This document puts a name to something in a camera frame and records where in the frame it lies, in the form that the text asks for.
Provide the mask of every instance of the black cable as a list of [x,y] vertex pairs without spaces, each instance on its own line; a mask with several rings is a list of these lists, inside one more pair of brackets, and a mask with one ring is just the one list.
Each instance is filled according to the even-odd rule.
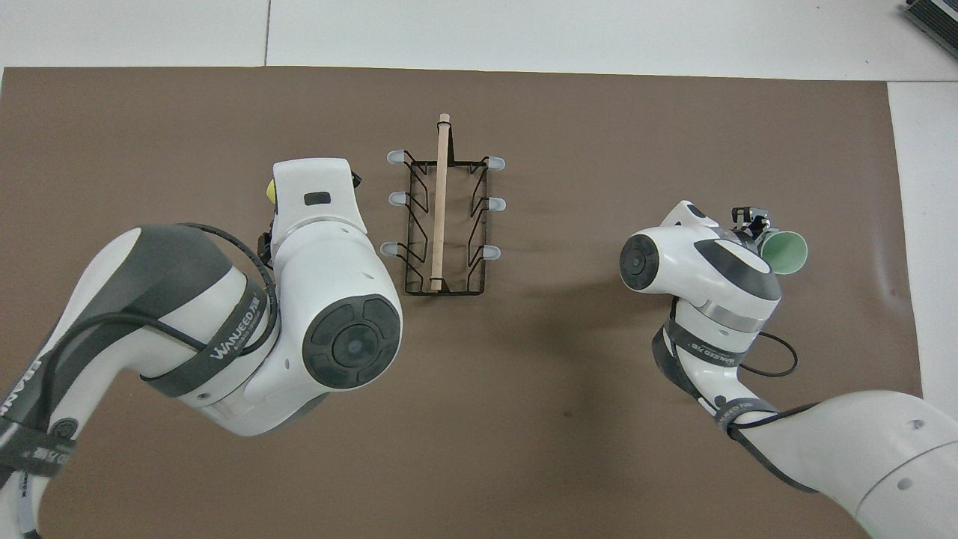
[[253,252],[245,243],[241,242],[236,236],[233,236],[225,230],[220,230],[215,226],[210,226],[208,224],[202,223],[181,223],[183,226],[190,226],[192,228],[197,228],[203,232],[209,234],[215,234],[220,238],[226,240],[227,242],[233,244],[236,248],[242,251],[250,261],[253,262],[253,265],[256,266],[256,270],[260,273],[262,281],[266,286],[266,296],[269,298],[269,318],[266,321],[266,329],[262,332],[260,337],[256,339],[255,342],[246,346],[242,349],[239,354],[245,356],[246,354],[252,353],[253,351],[263,346],[264,343],[269,339],[269,336],[273,333],[273,328],[276,327],[277,321],[279,321],[280,316],[280,301],[276,297],[276,281],[273,280],[273,277],[269,274],[269,271],[266,270],[266,266],[263,264],[260,257]]
[[762,425],[767,425],[773,421],[778,421],[779,419],[785,419],[786,417],[789,417],[790,415],[801,413],[815,406],[818,406],[818,403],[810,403],[810,404],[802,405],[799,407],[795,407],[791,410],[780,411],[774,415],[769,415],[765,419],[759,419],[758,421],[745,423],[744,425],[740,425],[738,423],[731,423],[729,424],[728,429],[729,431],[731,431],[732,429],[736,429],[736,430],[754,429],[755,427],[761,427]]
[[[263,283],[266,286],[266,295],[269,298],[269,317],[266,321],[266,329],[262,332],[260,337],[253,342],[252,344],[246,346],[239,353],[242,356],[250,354],[261,346],[263,346],[266,341],[269,339],[270,335],[273,332],[273,329],[276,327],[276,323],[279,320],[279,300],[276,297],[276,282],[273,280],[272,276],[266,270],[262,261],[256,254],[246,244],[241,242],[232,234],[220,230],[214,226],[208,224],[200,223],[181,223],[183,226],[189,226],[192,228],[197,228],[203,232],[215,234],[220,238],[226,240],[227,242],[236,246],[239,250],[243,252],[256,266],[257,271],[262,277]],[[200,340],[194,339],[189,335],[179,331],[178,329],[161,322],[160,320],[144,315],[136,315],[133,313],[105,313],[102,315],[91,316],[85,320],[78,322],[77,324],[71,326],[59,339],[57,344],[50,350],[47,354],[50,356],[50,360],[46,364],[46,368],[43,371],[43,379],[40,382],[40,398],[39,398],[39,407],[37,409],[37,419],[36,427],[38,430],[46,432],[50,428],[50,418],[53,414],[53,393],[54,393],[54,379],[56,377],[57,365],[60,361],[60,356],[63,354],[63,351],[70,344],[70,342],[79,336],[84,331],[89,330],[95,326],[106,324],[106,323],[135,323],[140,324],[141,326],[148,326],[153,329],[160,331],[174,339],[180,340],[181,342],[187,344],[188,346],[195,349],[197,352],[202,351],[206,348],[206,343],[201,342]]]
[[774,336],[774,335],[772,335],[772,334],[770,334],[770,333],[766,333],[766,332],[764,332],[764,331],[760,331],[760,332],[759,332],[759,335],[761,335],[762,337],[766,337],[766,338],[768,338],[768,339],[775,340],[775,341],[779,342],[780,344],[782,344],[785,348],[787,348],[788,351],[791,352],[791,359],[792,359],[791,367],[789,367],[789,368],[786,369],[786,370],[783,370],[782,372],[766,372],[766,371],[764,371],[764,370],[759,370],[759,369],[757,369],[757,368],[750,367],[750,366],[746,365],[745,363],[742,363],[742,364],[740,364],[739,366],[740,366],[741,368],[747,370],[748,372],[753,372],[753,373],[758,374],[758,375],[760,375],[760,376],[767,376],[767,377],[769,377],[769,378],[781,378],[781,377],[783,377],[783,376],[788,376],[789,374],[795,372],[795,369],[798,368],[798,352],[796,352],[795,349],[792,348],[791,344],[788,344],[787,342],[785,342],[784,339],[782,339],[782,338],[780,338],[780,337],[776,337],[776,336]]
[[73,339],[75,339],[84,331],[98,325],[118,322],[149,326],[160,331],[161,333],[169,335],[170,337],[183,342],[184,344],[194,348],[197,352],[206,347],[206,344],[203,344],[201,341],[194,339],[182,331],[150,316],[136,315],[133,313],[105,313],[84,319],[71,326],[70,329],[68,329],[66,333],[63,334],[63,337],[61,337],[57,342],[57,345],[54,346],[48,353],[50,360],[47,362],[46,368],[43,371],[43,379],[40,382],[40,401],[39,408],[37,409],[36,425],[38,430],[45,433],[50,428],[50,416],[52,413],[51,407],[53,404],[54,393],[54,378],[56,377],[57,365],[59,364],[60,357],[63,355],[63,350],[66,349]]

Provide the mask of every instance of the brown mat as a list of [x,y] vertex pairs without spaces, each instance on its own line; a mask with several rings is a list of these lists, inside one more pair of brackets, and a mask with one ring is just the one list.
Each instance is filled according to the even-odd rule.
[[[387,151],[505,157],[487,292],[403,296],[399,358],[293,428],[235,437],[126,373],[48,491],[45,537],[864,537],[785,486],[656,370],[669,300],[618,255],[680,199],[768,208],[810,261],[766,329],[803,363],[785,409],[919,392],[885,85],[325,68],[8,69],[0,101],[0,386],[96,251],[137,223],[249,243],[275,161],[337,155],[373,243],[404,238]],[[401,262],[386,261],[401,278]],[[775,368],[769,343],[750,362]]]

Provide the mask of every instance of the metal band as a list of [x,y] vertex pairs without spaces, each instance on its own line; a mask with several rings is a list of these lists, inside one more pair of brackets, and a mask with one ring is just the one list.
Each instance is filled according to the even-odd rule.
[[0,464],[53,478],[70,460],[77,442],[0,417]]
[[678,325],[678,322],[676,322],[673,317],[670,317],[669,321],[665,323],[665,331],[669,334],[669,339],[672,340],[675,346],[678,346],[706,363],[732,367],[739,366],[739,363],[745,359],[744,352],[722,350],[699,339],[687,329]]
[[732,399],[716,411],[715,420],[724,433],[728,433],[729,426],[743,413],[750,411],[771,411],[778,409],[762,399],[741,398]]
[[242,298],[206,348],[166,374],[140,378],[168,397],[180,397],[197,389],[240,355],[265,310],[265,294],[247,279]]
[[718,305],[718,303],[713,303],[712,300],[706,301],[705,305],[696,307],[696,309],[710,320],[718,322],[729,329],[743,333],[755,333],[761,330],[767,322],[767,320],[736,315],[721,305]]

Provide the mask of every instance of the black strap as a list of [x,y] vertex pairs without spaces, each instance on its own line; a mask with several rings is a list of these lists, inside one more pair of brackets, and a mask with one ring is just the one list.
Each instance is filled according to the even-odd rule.
[[750,411],[771,411],[777,412],[778,409],[768,404],[762,399],[753,399],[753,398],[741,398],[741,399],[732,399],[722,405],[721,408],[716,411],[715,420],[718,424],[718,427],[728,434],[729,426],[735,422],[735,420],[742,415],[743,413],[749,413]]
[[719,366],[739,366],[745,359],[744,352],[722,350],[699,339],[693,335],[692,332],[678,325],[678,322],[676,322],[672,316],[670,316],[669,321],[665,323],[665,331],[669,334],[669,339],[672,340],[676,346],[706,363]]
[[670,382],[679,386],[679,388],[691,395],[692,398],[696,400],[700,399],[702,394],[698,391],[698,388],[693,384],[692,380],[689,379],[689,375],[685,373],[685,369],[682,368],[682,363],[678,362],[678,358],[673,353],[673,350],[665,343],[664,335],[665,326],[662,326],[655,334],[655,337],[652,338],[652,357],[655,358],[655,364],[659,367],[659,371],[661,371]]
[[0,465],[54,478],[77,447],[69,438],[44,433],[0,417]]
[[247,279],[239,303],[205,348],[166,374],[140,378],[168,397],[180,397],[194,391],[240,355],[265,310],[265,295]]

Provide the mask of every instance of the white rubber cap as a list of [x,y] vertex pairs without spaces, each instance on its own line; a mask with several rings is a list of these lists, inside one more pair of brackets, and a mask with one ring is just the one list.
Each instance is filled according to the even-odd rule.
[[502,249],[497,246],[482,246],[482,257],[486,260],[498,260],[502,256]]
[[488,166],[491,171],[501,171],[506,168],[506,160],[502,157],[493,157],[490,155],[486,166]]
[[383,256],[399,256],[399,242],[386,242],[379,246]]
[[501,212],[506,209],[506,201],[499,197],[489,197],[489,211]]
[[401,165],[406,162],[406,153],[403,150],[392,150],[386,153],[386,161],[391,165]]
[[394,206],[404,206],[406,205],[406,192],[405,191],[394,191],[389,194],[389,203]]

